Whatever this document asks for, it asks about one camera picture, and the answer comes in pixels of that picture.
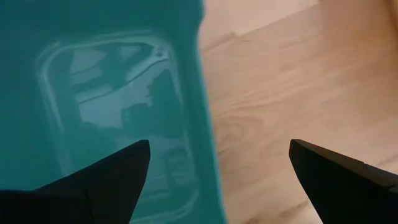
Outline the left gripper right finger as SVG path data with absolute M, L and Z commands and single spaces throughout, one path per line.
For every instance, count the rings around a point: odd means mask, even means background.
M 397 223 L 397 175 L 301 139 L 289 159 L 323 223 Z

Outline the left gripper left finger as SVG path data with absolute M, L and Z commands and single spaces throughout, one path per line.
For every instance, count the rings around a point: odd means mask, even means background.
M 140 140 L 38 189 L 2 190 L 1 223 L 129 223 L 149 162 Z

